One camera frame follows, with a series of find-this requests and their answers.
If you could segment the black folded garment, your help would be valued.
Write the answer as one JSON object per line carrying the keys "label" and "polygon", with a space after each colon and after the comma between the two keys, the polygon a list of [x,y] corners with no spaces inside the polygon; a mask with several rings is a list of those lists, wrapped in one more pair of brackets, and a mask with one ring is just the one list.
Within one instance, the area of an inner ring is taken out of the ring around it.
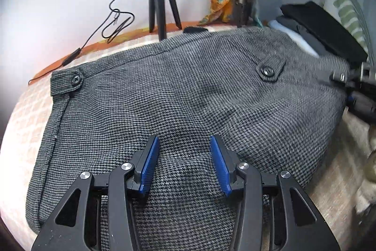
{"label": "black folded garment", "polygon": [[284,4],[283,16],[292,18],[318,39],[332,54],[358,66],[368,55],[356,39],[329,13],[313,1],[304,4]]}

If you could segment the light blue folded garment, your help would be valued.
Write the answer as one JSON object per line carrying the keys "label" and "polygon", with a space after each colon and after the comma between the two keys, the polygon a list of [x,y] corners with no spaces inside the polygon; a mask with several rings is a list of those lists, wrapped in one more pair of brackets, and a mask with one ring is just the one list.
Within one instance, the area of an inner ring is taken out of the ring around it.
{"label": "light blue folded garment", "polygon": [[319,57],[319,54],[297,32],[294,32],[291,29],[283,26],[282,24],[278,23],[276,20],[269,21],[268,26],[272,29],[281,31],[285,33],[286,35],[288,35],[293,40],[293,42],[295,42],[297,46],[300,47],[301,50],[305,51],[306,53],[316,58]]}

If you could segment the green striped pillow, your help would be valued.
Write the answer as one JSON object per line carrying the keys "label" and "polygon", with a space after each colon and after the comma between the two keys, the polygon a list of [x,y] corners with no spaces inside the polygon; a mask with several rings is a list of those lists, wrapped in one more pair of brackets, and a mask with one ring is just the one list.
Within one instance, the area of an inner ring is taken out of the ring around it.
{"label": "green striped pillow", "polygon": [[321,0],[322,8],[345,28],[370,55],[372,41],[366,19],[357,0]]}

